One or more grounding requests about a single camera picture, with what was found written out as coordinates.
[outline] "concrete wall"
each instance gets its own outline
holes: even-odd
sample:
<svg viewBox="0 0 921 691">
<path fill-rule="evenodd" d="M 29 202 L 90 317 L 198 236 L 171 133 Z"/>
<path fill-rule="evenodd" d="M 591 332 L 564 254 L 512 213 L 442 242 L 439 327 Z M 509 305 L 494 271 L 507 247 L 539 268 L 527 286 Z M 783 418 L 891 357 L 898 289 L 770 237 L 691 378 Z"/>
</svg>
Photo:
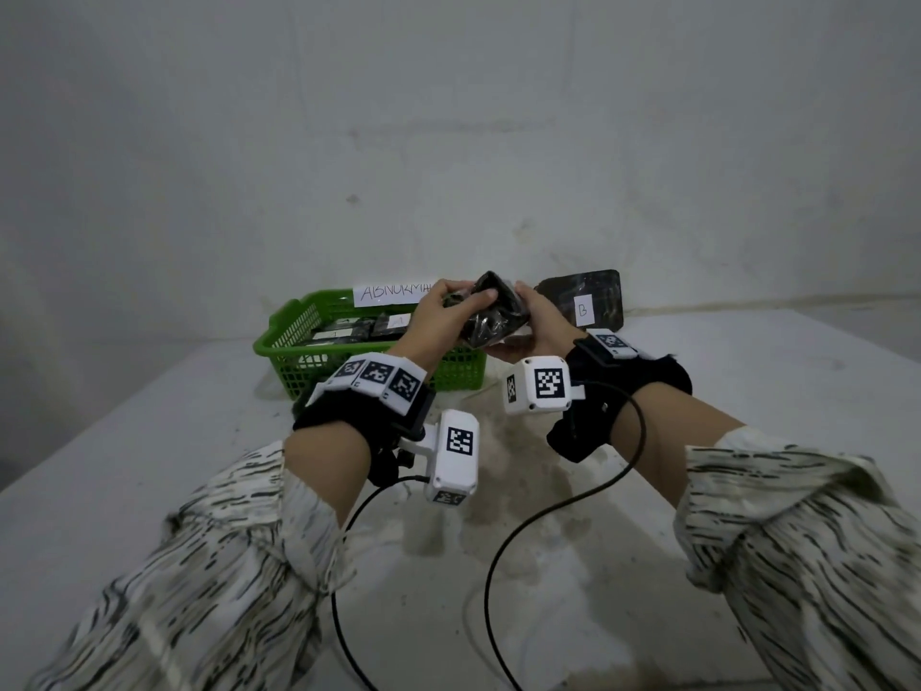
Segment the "concrete wall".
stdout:
<svg viewBox="0 0 921 691">
<path fill-rule="evenodd" d="M 628 308 L 919 292 L 920 12 L 3 0 L 0 465 L 321 287 L 616 267 Z"/>
</svg>

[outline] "hand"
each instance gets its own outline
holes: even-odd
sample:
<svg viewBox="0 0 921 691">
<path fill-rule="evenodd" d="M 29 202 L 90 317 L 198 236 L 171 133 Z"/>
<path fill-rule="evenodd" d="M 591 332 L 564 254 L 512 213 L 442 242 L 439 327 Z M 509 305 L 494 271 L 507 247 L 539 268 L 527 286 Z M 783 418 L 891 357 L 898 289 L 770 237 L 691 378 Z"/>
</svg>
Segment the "hand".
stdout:
<svg viewBox="0 0 921 691">
<path fill-rule="evenodd" d="M 515 284 L 515 292 L 521 296 L 531 313 L 530 336 L 506 337 L 498 345 L 490 345 L 484 351 L 490 357 L 500 358 L 515 364 L 526 357 L 562 357 L 572 351 L 576 339 L 588 335 L 569 324 L 556 306 L 530 286 L 521 281 Z"/>
<path fill-rule="evenodd" d="M 488 291 L 474 293 L 451 308 L 442 305 L 442 299 L 448 293 L 471 286 L 473 281 L 444 279 L 432 286 L 415 307 L 406 334 L 387 353 L 408 358 L 432 375 L 441 358 L 457 346 L 458 335 L 470 315 L 488 308 L 498 297 L 498 292 L 490 288 Z"/>
</svg>

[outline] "table surface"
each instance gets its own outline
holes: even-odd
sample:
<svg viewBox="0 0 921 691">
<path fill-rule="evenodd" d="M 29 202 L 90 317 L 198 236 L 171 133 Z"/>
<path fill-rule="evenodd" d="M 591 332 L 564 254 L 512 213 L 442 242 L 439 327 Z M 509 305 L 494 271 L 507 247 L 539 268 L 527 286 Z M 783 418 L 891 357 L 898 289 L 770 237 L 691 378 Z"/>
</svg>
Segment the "table surface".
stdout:
<svg viewBox="0 0 921 691">
<path fill-rule="evenodd" d="M 921 511 L 921 365 L 788 310 L 642 318 L 625 334 L 676 353 L 697 396 L 743 421 L 875 457 L 904 506 Z M 489 560 L 521 519 L 623 465 L 612 452 L 564 464 L 543 441 L 553 418 L 504 417 L 498 393 L 439 397 L 482 423 L 469 505 L 451 511 L 397 487 L 356 527 L 342 626 L 380 688 L 505 688 L 483 622 Z M 249 345 L 205 345 L 0 494 L 0 687 L 20 687 L 47 661 L 99 589 L 155 546 L 167 511 L 283 437 L 289 406 Z M 525 687 L 766 678 L 722 599 L 685 581 L 672 518 L 628 476 L 509 548 L 491 613 Z M 302 686 L 360 688 L 340 657 L 329 646 Z"/>
</svg>

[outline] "striped shirt sleeve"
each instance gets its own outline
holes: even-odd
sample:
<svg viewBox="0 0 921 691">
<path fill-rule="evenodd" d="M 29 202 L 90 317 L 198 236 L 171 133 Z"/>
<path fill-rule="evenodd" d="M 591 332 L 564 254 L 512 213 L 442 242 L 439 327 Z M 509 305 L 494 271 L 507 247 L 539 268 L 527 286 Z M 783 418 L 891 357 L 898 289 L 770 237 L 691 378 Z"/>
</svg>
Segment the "striped shirt sleeve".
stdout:
<svg viewBox="0 0 921 691">
<path fill-rule="evenodd" d="M 675 533 L 789 690 L 921 688 L 921 546 L 866 457 L 742 428 L 687 451 Z"/>
<path fill-rule="evenodd" d="M 280 441 L 249 453 L 167 517 L 27 688 L 287 689 L 317 650 L 340 535 Z"/>
</svg>

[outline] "green basket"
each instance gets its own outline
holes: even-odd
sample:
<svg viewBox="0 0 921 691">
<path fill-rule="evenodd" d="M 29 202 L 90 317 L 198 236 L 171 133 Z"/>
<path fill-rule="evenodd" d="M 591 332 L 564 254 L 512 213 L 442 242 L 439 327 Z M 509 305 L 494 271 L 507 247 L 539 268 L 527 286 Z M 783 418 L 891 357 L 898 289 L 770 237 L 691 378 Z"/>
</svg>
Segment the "green basket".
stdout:
<svg viewBox="0 0 921 691">
<path fill-rule="evenodd" d="M 352 290 L 316 291 L 301 300 L 290 300 L 269 318 L 269 329 L 252 350 L 272 362 L 288 397 L 297 396 L 317 381 L 325 380 L 349 357 L 364 352 L 385 352 L 394 342 L 359 345 L 293 346 L 319 325 L 339 318 L 375 317 L 382 312 L 412 312 L 415 305 L 356 308 Z M 475 391 L 483 384 L 486 354 L 458 347 L 449 351 L 432 376 L 436 391 Z"/>
</svg>

